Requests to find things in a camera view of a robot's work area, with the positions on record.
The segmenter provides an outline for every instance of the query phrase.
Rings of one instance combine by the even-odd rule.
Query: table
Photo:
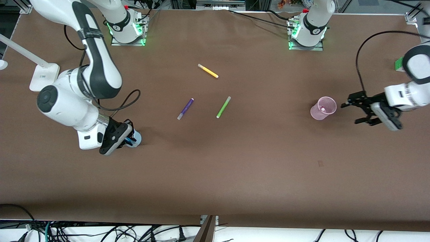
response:
[[[329,25],[324,51],[303,52],[288,50],[282,27],[227,11],[160,11],[145,47],[109,46],[123,87],[101,102],[115,107],[142,90],[115,119],[131,119],[144,140],[109,157],[79,150],[73,128],[37,110],[28,89],[34,65],[8,50],[0,72],[0,202],[50,220],[196,224],[200,214],[218,214],[229,226],[427,230],[428,107],[405,113],[399,132],[355,125],[364,117],[356,107],[323,121],[309,114],[321,96],[339,107],[360,90],[354,58],[368,36],[416,29],[402,16],[334,15]],[[71,29],[69,36],[79,44]],[[13,40],[61,71],[81,56],[63,26],[36,11],[21,16]],[[418,43],[386,34],[363,48],[368,95],[408,81],[394,61]]]

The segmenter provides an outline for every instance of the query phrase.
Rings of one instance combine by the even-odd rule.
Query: metal frame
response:
[[[13,0],[18,8],[20,9],[20,14],[29,14],[31,13],[31,10],[33,9],[33,6],[28,0]]]

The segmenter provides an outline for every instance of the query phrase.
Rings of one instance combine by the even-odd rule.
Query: green marker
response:
[[[230,101],[231,96],[228,96],[227,100],[225,100],[224,105],[219,110],[218,114],[216,115],[216,118],[221,117],[222,112],[224,112],[225,107],[227,107],[228,102]]]

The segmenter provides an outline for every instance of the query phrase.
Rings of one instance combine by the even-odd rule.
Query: marker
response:
[[[216,115],[216,118],[221,117],[222,112],[224,112],[225,107],[227,107],[228,102],[230,101],[231,96],[228,96],[227,100],[225,100],[224,105],[219,110],[218,114]]]
[[[207,73],[209,73],[210,75],[212,75],[213,77],[215,77],[215,78],[218,78],[218,75],[217,74],[215,74],[215,73],[213,73],[211,70],[209,70],[208,68],[206,68],[206,67],[204,67],[204,66],[202,66],[202,65],[200,65],[200,64],[198,64],[197,65],[198,67],[200,67],[201,69],[203,69],[204,71],[206,71]]]
[[[185,112],[188,110],[188,108],[191,106],[191,104],[194,102],[194,98],[190,99],[188,103],[185,105],[185,108],[181,111],[181,113],[178,116],[178,120],[181,120],[182,116],[184,116]]]

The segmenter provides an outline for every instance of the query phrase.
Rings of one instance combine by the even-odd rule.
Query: yellow marker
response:
[[[213,73],[213,72],[212,72],[211,70],[209,70],[208,68],[206,68],[206,67],[204,67],[204,66],[202,66],[202,65],[200,65],[200,64],[198,64],[197,66],[198,66],[198,67],[200,67],[201,69],[203,69],[204,71],[206,71],[207,73],[211,74],[213,77],[218,78],[218,75],[217,75],[217,74],[215,74],[215,73]]]

